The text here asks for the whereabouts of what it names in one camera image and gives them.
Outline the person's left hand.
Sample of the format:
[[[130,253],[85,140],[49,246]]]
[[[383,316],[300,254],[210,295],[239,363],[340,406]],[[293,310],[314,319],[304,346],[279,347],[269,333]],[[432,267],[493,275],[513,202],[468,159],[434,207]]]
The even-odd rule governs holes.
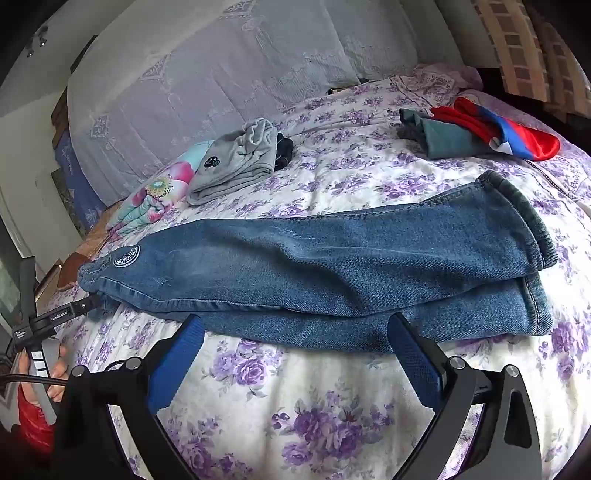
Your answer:
[[[67,347],[64,344],[61,344],[59,347],[59,355],[57,361],[53,365],[53,369],[51,370],[50,376],[52,378],[60,379],[60,380],[67,380],[69,377],[68,374],[68,358],[67,358]],[[23,349],[19,353],[19,360],[18,360],[18,373],[26,375],[29,373],[29,364],[30,358],[25,349]],[[34,384],[28,382],[21,383],[21,389],[23,391],[24,397],[26,401],[34,406],[39,407],[40,403],[37,399],[37,395],[34,390]],[[55,403],[59,403],[63,397],[63,393],[65,391],[64,386],[60,385],[51,385],[48,387],[46,393],[48,397]]]

